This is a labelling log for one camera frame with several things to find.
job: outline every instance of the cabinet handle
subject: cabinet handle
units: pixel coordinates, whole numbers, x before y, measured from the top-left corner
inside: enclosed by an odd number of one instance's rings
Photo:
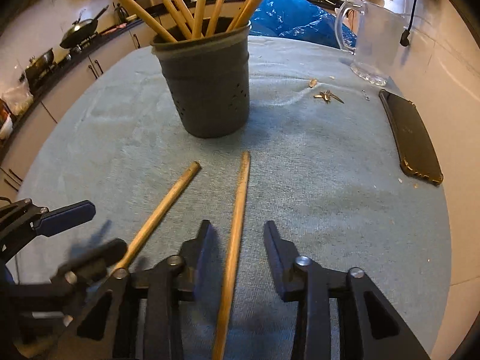
[[[18,192],[18,189],[11,185],[7,180],[3,179],[3,181],[5,181],[6,184],[10,185],[15,191]]]
[[[97,74],[95,73],[95,70],[93,69],[93,67],[92,67],[91,64],[88,65],[88,68],[92,71],[93,75],[95,76],[95,79],[97,79],[98,76],[97,76]]]
[[[98,65],[98,68],[100,69],[100,73],[103,74],[102,66],[98,63],[98,59],[95,60],[95,63]]]
[[[23,183],[23,180],[22,180],[20,177],[18,177],[13,170],[11,170],[10,168],[8,168],[8,171],[9,171],[9,173],[11,173],[12,175],[14,175],[18,180],[20,180],[21,183]]]
[[[133,34],[133,37],[134,37],[134,38],[136,39],[136,41],[137,41],[137,44],[138,44],[138,47],[137,47],[137,48],[138,48],[138,49],[141,49],[142,47],[141,47],[141,45],[140,45],[140,42],[138,41],[137,34]]]

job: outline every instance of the mug handle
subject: mug handle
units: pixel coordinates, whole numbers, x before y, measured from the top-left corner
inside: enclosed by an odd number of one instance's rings
[[[345,43],[345,39],[343,39],[343,33],[342,33],[343,20],[345,19],[345,15],[347,14],[347,12],[350,10],[354,10],[362,13],[363,5],[357,5],[350,1],[345,1],[342,4],[342,6],[340,7],[340,10],[337,13],[337,19],[335,19],[335,38],[337,38],[337,42],[338,42],[338,45],[340,46],[340,50],[349,51],[353,54],[355,52],[355,48]]]

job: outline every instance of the table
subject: table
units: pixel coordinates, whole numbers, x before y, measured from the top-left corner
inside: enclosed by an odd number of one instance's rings
[[[359,266],[431,351],[450,284],[450,230],[442,186],[408,178],[378,88],[350,70],[350,55],[297,40],[250,37],[250,117],[220,139],[182,127],[149,48],[132,52],[73,105],[46,141],[19,197],[50,209],[89,199],[90,223],[19,255],[22,282],[47,280],[65,259],[109,239],[130,242],[191,161],[196,176],[132,269],[152,267],[217,229],[201,299],[182,304],[187,359],[209,359],[234,192],[243,150],[250,182],[225,359],[290,358],[296,304],[274,291],[263,247],[266,220],[327,268]],[[309,81],[319,84],[309,88]],[[345,104],[313,95],[331,89]],[[397,92],[391,84],[389,90]],[[370,101],[364,99],[365,90]],[[333,348],[338,335],[333,334]]]

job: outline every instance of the black countertop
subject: black countertop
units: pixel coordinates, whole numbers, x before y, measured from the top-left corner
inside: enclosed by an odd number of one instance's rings
[[[195,7],[196,2],[191,0],[184,0],[185,4],[188,8]],[[206,0],[206,4],[214,4],[217,0]],[[231,2],[238,2],[244,0],[225,0],[225,3]],[[339,8],[343,1],[340,0],[332,0],[336,3],[335,7],[332,7],[331,4],[328,4],[323,1],[319,0],[308,0],[311,3],[324,8],[330,9]],[[162,16],[168,13],[167,9],[163,4],[158,4],[153,7],[147,8],[146,11],[152,16]],[[25,111],[25,113],[17,119],[17,121],[13,124],[13,131],[8,139],[3,141],[0,145],[0,163],[5,158],[9,148],[11,147],[13,141],[15,140],[16,135],[22,128],[23,124],[27,121],[28,116],[30,116],[33,110],[39,105],[42,104],[42,99],[57,85],[63,77],[65,77],[69,72],[71,72],[78,64],[84,61],[90,54],[98,50],[100,47],[104,46],[111,40],[115,39],[116,37],[122,35],[123,33],[131,30],[132,28],[142,24],[143,21],[141,19],[137,19],[128,23],[124,28],[118,28],[114,32],[108,34],[100,33],[99,36],[92,39],[90,44],[85,47],[80,54],[73,55],[70,61],[67,61],[65,64],[62,65],[61,68],[57,69],[52,75],[50,75],[39,88],[32,90],[32,95],[34,97],[34,102],[32,105]]]

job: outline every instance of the tiled wall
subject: tiled wall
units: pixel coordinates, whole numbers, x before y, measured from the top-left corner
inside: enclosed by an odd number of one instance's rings
[[[416,16],[392,78],[417,105],[445,176],[451,287],[431,357],[446,360],[480,310],[480,49],[448,0],[419,0]]]
[[[82,9],[85,9],[82,17],[88,19],[109,5],[99,19],[98,29],[112,26],[113,1],[116,0],[41,0],[16,17],[0,37],[0,93],[8,86],[6,81],[13,74],[16,61],[25,68],[31,56],[40,56],[51,47],[56,61],[68,53],[59,44]]]

